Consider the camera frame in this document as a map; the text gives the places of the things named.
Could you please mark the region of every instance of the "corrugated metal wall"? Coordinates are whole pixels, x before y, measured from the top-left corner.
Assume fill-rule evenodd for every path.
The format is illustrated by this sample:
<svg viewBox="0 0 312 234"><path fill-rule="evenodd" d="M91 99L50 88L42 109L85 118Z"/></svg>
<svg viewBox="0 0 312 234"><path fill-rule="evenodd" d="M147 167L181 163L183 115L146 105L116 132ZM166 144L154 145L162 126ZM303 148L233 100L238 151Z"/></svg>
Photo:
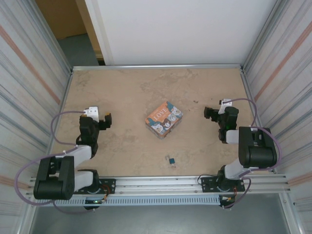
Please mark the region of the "corrugated metal wall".
<svg viewBox="0 0 312 234"><path fill-rule="evenodd" d="M13 188L15 174L46 154L70 67L33 1L1 1L0 21L0 233L6 234L18 228L23 206ZM24 192L36 173L33 166L21 175Z"/></svg>
<svg viewBox="0 0 312 234"><path fill-rule="evenodd" d="M295 206L312 232L312 1L290 0L255 60L249 87L265 127L283 148Z"/></svg>

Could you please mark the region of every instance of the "gray floor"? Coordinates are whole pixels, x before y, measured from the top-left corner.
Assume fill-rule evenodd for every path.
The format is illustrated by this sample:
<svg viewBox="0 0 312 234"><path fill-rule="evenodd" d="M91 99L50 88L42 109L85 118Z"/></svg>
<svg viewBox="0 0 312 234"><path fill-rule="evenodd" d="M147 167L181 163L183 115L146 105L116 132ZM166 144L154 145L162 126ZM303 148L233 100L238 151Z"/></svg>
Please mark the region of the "gray floor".
<svg viewBox="0 0 312 234"><path fill-rule="evenodd" d="M71 66L98 66L88 34L59 39L58 43Z"/></svg>
<svg viewBox="0 0 312 234"><path fill-rule="evenodd" d="M247 195L231 211L218 206L100 207L68 215L37 208L32 234L288 234L278 195Z"/></svg>

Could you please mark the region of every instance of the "black mounting plate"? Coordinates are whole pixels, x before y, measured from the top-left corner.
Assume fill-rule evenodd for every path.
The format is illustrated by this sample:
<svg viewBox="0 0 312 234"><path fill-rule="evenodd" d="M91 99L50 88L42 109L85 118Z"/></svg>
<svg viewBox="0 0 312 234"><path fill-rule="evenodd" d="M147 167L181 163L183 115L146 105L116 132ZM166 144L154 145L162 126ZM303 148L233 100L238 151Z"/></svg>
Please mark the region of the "black mounting plate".
<svg viewBox="0 0 312 234"><path fill-rule="evenodd" d="M203 193L234 192L234 187L236 187L238 192L245 191L245 185L242 180L227 180L228 186L226 188L220 189L218 187L217 179L217 176L202 177L201 188L203 190Z"/></svg>
<svg viewBox="0 0 312 234"><path fill-rule="evenodd" d="M92 193L85 188L79 189L78 191L74 192L74 194L100 194L100 195L105 195L107 194L107 187L102 186L102 185L107 185L109 187L109 194L114 194L115 189L116 189L116 179L99 179L99 189Z"/></svg>

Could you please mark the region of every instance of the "orange stripe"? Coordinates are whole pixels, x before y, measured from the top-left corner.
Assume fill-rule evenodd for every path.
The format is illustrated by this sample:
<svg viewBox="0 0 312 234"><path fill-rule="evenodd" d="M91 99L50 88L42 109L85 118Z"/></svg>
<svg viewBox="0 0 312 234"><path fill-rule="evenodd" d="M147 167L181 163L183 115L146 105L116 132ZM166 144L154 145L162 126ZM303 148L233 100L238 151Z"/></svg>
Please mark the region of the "orange stripe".
<svg viewBox="0 0 312 234"><path fill-rule="evenodd" d="M312 180L312 172L288 180L290 186L299 185Z"/></svg>
<svg viewBox="0 0 312 234"><path fill-rule="evenodd" d="M51 95L51 97L60 104L60 99L58 96L52 91L52 89L48 86L48 84L43 80L39 72L34 68L31 62L26 58L26 56L22 53L22 51L17 47L17 45L13 42L10 36L7 34L5 29L0 25L0 34L2 38L8 43L8 45L12 48L12 50L17 54L20 60L25 64L25 66L31 71L31 73L37 78L40 84L46 89L46 91Z"/></svg>
<svg viewBox="0 0 312 234"><path fill-rule="evenodd" d="M300 47L300 45L304 42L304 40L308 37L310 32L312 31L312 21L307 26L307 28L303 31L300 37L296 40L296 42L291 47L290 51L281 61L281 63L276 67L273 73L270 75L269 79L265 82L265 84L260 89L259 93L254 97L255 101L259 99L264 90L269 86L272 80L276 77L276 75L280 72L280 70L284 67L285 63L289 60L289 58L296 52L296 50Z"/></svg>
<svg viewBox="0 0 312 234"><path fill-rule="evenodd" d="M3 175L0 175L0 184L4 184L4 185L13 187L14 186L14 180L9 178L9 177L5 177ZM20 189L28 190L29 185L22 183L22 182L18 182L18 187Z"/></svg>

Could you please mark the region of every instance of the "beige table surface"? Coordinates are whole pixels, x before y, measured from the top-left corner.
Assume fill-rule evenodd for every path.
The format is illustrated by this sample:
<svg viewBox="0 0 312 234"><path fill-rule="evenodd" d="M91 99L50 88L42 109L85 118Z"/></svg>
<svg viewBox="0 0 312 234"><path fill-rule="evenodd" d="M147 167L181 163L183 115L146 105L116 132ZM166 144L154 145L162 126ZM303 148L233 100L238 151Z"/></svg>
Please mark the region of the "beige table surface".
<svg viewBox="0 0 312 234"><path fill-rule="evenodd" d="M216 174L238 157L238 146L222 144L218 124L205 119L205 106L219 109L223 98L245 98L238 69L155 69L75 71L65 111L98 106L100 117L112 113L110 129L100 131L96 156L80 165L100 176L188 176ZM183 113L181 123L163 140L145 126L146 117L170 101ZM237 125L248 126L252 113L247 101ZM75 142L79 114L61 118L57 137ZM69 149L55 143L53 152ZM171 168L165 156L175 159Z"/></svg>

